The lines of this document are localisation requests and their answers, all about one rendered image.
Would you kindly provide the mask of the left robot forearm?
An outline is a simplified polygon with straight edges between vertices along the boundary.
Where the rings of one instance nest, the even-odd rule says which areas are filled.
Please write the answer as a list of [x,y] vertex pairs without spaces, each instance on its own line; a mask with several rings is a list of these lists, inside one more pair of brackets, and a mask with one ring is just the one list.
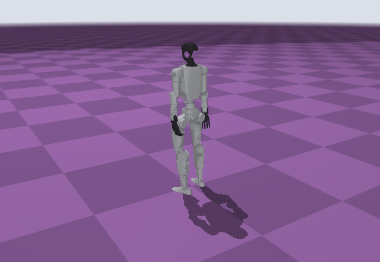
[[170,92],[169,98],[170,98],[170,120],[174,121],[173,116],[174,115],[177,116],[178,101],[176,100],[176,95],[174,92]]

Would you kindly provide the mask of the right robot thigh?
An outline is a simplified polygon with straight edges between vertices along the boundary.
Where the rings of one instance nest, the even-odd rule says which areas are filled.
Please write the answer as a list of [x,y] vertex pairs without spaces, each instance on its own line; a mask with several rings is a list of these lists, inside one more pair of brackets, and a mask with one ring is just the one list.
[[194,122],[190,122],[193,152],[195,155],[201,155],[203,153],[203,148],[201,146],[201,123],[204,121],[204,119],[205,115],[199,111],[199,118]]

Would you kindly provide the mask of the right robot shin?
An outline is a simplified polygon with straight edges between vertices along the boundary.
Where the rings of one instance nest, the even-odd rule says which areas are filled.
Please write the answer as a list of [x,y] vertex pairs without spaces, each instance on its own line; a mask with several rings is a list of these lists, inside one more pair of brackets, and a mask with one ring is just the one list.
[[197,181],[200,182],[200,179],[202,180],[202,170],[204,167],[204,147],[201,145],[203,148],[203,153],[201,155],[195,155],[194,154],[194,165],[196,168],[196,173],[197,173]]

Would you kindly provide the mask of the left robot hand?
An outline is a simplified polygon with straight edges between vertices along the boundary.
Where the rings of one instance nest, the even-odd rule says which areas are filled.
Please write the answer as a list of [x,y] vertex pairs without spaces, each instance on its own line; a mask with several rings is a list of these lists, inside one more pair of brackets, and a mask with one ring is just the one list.
[[174,115],[174,116],[173,116],[173,119],[174,119],[174,121],[171,121],[171,123],[173,123],[173,124],[172,124],[172,128],[173,128],[175,134],[178,135],[178,136],[183,136],[184,134],[182,134],[182,133],[180,132],[179,127],[178,127],[178,124],[177,124],[177,122],[178,122],[177,116]]

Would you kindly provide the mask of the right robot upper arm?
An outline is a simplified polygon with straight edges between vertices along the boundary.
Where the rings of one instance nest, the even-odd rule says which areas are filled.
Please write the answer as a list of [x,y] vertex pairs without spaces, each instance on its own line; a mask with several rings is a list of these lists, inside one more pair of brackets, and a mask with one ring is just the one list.
[[202,91],[201,94],[207,92],[207,73],[208,73],[208,68],[206,66],[202,66]]

